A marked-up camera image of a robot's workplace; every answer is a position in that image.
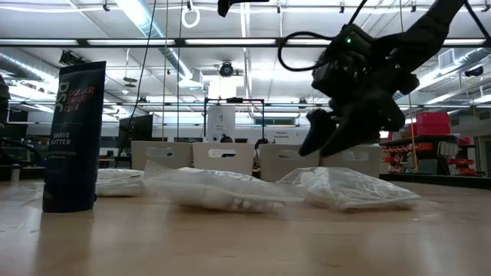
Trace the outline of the clear vanity pack bag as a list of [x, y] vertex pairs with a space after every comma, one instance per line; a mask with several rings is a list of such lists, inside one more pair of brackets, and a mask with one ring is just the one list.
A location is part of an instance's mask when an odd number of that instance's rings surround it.
[[385, 180], [343, 167], [295, 169], [278, 181], [306, 202], [330, 210], [412, 209], [424, 198]]
[[183, 167], [170, 169], [148, 161], [144, 184], [176, 205], [227, 212], [269, 212], [303, 200], [289, 186], [237, 172]]
[[146, 188], [144, 171], [135, 169], [99, 169], [97, 172], [96, 195], [98, 197], [136, 197]]

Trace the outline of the grey plastic storage bin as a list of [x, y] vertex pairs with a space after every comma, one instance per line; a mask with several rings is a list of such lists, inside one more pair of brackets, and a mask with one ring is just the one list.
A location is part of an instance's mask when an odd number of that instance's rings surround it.
[[300, 156], [299, 145], [262, 144], [258, 148], [260, 176], [262, 180], [275, 182], [299, 168], [316, 167], [319, 164], [319, 152]]
[[193, 145], [192, 143], [132, 141], [131, 159], [131, 168], [137, 170], [144, 170], [148, 161], [171, 169], [191, 167]]
[[361, 145], [321, 158], [320, 166], [349, 168], [378, 178], [381, 171], [381, 158], [380, 146]]

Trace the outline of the white plastic storage bin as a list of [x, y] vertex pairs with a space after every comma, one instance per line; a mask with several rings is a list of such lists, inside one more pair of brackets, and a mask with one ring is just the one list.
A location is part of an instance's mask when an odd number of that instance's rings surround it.
[[250, 143], [194, 143], [193, 165], [197, 169], [252, 175], [254, 146]]

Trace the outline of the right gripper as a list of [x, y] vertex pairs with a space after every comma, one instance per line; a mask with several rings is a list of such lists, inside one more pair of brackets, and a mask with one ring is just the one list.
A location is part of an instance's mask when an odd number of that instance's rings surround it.
[[[373, 142], [381, 129], [399, 130], [405, 123], [404, 113], [393, 99], [396, 92], [408, 94], [419, 86], [413, 74], [391, 59], [367, 66], [352, 57], [329, 61], [312, 71], [312, 87], [331, 98], [330, 106], [339, 115], [351, 108], [336, 128], [334, 112], [312, 110], [306, 118], [310, 129], [298, 154], [307, 156], [320, 149], [321, 156]], [[352, 118], [366, 113], [368, 120]]]

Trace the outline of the white pillar sign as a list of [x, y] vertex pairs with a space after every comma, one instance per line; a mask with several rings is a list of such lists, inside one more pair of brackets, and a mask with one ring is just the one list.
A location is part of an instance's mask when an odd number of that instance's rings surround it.
[[236, 95], [236, 84], [231, 79], [219, 78], [209, 84], [207, 103], [206, 139], [209, 143], [221, 143], [223, 136], [234, 140], [236, 130], [236, 108], [226, 100]]

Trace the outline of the black monitor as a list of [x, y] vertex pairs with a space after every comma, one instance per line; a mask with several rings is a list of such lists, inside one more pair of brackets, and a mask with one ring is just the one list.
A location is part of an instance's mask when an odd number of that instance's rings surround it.
[[145, 115], [128, 117], [119, 122], [117, 139], [118, 148], [130, 148], [132, 141], [151, 141], [153, 133], [153, 116]]

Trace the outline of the silver ceiling duct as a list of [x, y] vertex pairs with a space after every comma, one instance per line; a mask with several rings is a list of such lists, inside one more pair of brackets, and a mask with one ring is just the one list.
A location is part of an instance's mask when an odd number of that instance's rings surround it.
[[[155, 18], [146, 0], [114, 0], [123, 13], [133, 22], [144, 37], [151, 39], [166, 39], [163, 29]], [[178, 57], [172, 48], [160, 47], [157, 50], [166, 58], [168, 65], [182, 79], [191, 79], [193, 72]]]

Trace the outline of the black metal stand frame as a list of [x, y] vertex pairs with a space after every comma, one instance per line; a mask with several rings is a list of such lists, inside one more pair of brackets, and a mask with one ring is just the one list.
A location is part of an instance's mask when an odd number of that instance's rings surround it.
[[[261, 128], [262, 128], [262, 135], [261, 139], [265, 139], [265, 100], [264, 99], [257, 99], [257, 98], [243, 98], [243, 97], [232, 97], [228, 98], [226, 100], [227, 105], [232, 105], [236, 109], [238, 107], [252, 107], [253, 109], [256, 109], [258, 112], [261, 114]], [[204, 99], [203, 102], [203, 138], [206, 142], [206, 126], [207, 126], [207, 116], [206, 116], [206, 110], [207, 110], [207, 103], [208, 103], [208, 97]]]

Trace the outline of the red storage bin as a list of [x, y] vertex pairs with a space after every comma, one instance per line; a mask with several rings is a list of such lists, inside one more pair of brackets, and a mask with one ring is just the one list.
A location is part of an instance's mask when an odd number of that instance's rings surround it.
[[448, 124], [414, 124], [409, 127], [410, 132], [414, 131], [415, 136], [443, 136], [450, 134]]
[[446, 112], [421, 112], [416, 115], [416, 123], [421, 125], [449, 125], [450, 118]]

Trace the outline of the metal bin shelf rack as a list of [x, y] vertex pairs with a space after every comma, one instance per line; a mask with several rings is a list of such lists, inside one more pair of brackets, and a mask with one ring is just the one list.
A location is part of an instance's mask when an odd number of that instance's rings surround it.
[[467, 136], [411, 136], [384, 142], [381, 151], [387, 174], [486, 175], [478, 170], [477, 146]]

